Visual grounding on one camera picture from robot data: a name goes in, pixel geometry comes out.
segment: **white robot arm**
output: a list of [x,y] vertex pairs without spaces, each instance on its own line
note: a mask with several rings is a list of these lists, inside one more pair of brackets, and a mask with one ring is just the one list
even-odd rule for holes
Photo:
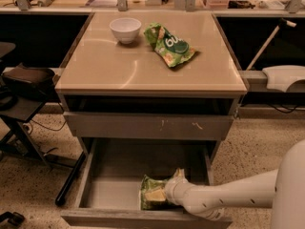
[[283,158],[278,170],[219,186],[198,186],[184,176],[165,186],[168,201],[190,214],[220,219],[224,207],[273,208],[272,229],[305,228],[305,140]]

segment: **speckled floor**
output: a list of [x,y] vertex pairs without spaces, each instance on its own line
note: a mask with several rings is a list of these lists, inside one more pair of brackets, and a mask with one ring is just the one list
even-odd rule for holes
[[[58,108],[53,114],[38,114],[34,120],[58,129],[64,122]],[[276,169],[286,152],[305,138],[305,111],[281,114],[272,109],[241,109],[240,118],[222,142],[213,162],[216,184],[256,175]],[[67,125],[59,132],[41,128],[32,122],[32,138],[43,150],[58,147],[63,156],[76,157],[81,148],[71,136]],[[6,132],[0,124],[0,136]],[[56,207],[54,200],[66,180],[70,169],[54,168],[43,163],[4,156],[0,161],[0,213],[11,211],[25,216],[20,228],[72,228],[61,217],[62,210],[72,208],[81,175],[72,185],[63,207]],[[269,228],[270,209],[226,209],[226,216],[233,219],[230,229]],[[13,228],[6,221],[0,228]]]

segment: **closed drawer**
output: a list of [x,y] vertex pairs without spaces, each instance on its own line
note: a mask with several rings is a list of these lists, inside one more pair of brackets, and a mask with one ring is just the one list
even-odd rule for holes
[[171,210],[141,210],[144,175],[164,179],[177,167],[193,183],[209,183],[211,171],[205,145],[179,141],[95,138],[85,167],[75,208],[62,218],[72,226],[111,228],[227,228],[229,218],[209,221]]
[[66,112],[73,135],[186,140],[224,140],[232,125],[229,115],[127,114]]

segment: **white bowl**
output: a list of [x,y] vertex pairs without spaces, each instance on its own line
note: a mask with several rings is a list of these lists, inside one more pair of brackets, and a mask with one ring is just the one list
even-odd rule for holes
[[141,22],[133,18],[114,19],[110,28],[114,37],[123,44],[130,44],[140,33]]

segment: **chip bag label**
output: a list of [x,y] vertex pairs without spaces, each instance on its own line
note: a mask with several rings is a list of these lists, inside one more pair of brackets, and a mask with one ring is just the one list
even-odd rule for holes
[[144,35],[170,68],[188,61],[195,54],[195,49],[186,41],[172,35],[159,23],[151,23],[145,29]]

